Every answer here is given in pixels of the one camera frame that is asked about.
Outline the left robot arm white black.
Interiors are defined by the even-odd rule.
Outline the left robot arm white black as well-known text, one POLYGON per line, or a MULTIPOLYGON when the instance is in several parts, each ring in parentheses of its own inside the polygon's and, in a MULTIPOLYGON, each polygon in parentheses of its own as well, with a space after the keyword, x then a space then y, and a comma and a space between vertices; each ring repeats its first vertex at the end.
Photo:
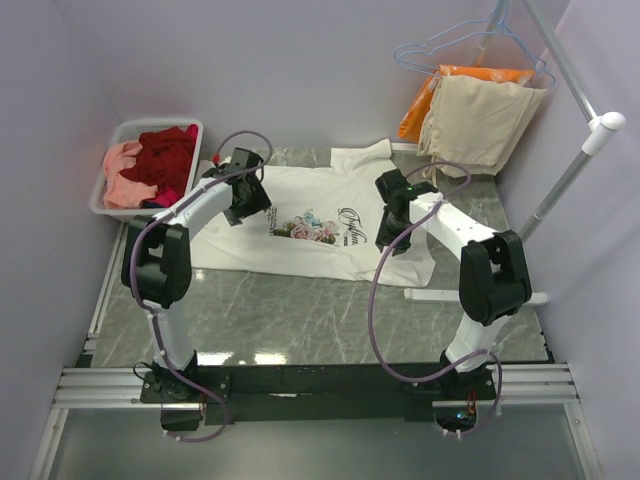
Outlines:
POLYGON ((192 280, 191 242, 218 216, 237 226, 271 206, 262 185, 269 160, 237 147, 174 205, 130 222, 121 281, 147 317, 154 376, 176 401, 193 399, 200 388, 197 351, 181 326, 181 302, 192 280))

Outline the white floral print t-shirt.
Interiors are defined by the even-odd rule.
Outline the white floral print t-shirt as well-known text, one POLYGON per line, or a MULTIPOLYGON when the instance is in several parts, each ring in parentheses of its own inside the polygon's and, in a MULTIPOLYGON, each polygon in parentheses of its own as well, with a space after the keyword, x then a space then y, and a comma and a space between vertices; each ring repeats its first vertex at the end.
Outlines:
POLYGON ((375 186, 394 169, 389 140, 334 148, 327 167, 268 166, 269 209, 237 226, 221 215, 191 243, 195 268, 370 281, 384 203, 375 186))

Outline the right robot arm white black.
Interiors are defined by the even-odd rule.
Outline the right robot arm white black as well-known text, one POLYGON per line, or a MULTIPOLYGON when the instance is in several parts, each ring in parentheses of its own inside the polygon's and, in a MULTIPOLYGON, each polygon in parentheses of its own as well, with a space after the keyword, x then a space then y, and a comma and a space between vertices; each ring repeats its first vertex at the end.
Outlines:
POLYGON ((410 184, 400 170, 375 181, 383 214, 375 245, 381 253, 374 271, 367 306, 369 340, 381 368, 406 383, 439 380, 440 390, 460 399, 474 386, 474 376, 491 359, 494 341, 508 320, 532 297, 523 242, 513 230, 497 231, 473 220, 428 182, 410 184), (454 339, 441 355, 441 368, 424 377, 410 377, 388 364, 379 350, 374 329, 378 281, 391 255, 408 252, 411 235, 422 229, 459 261, 458 299, 463 316, 454 339))

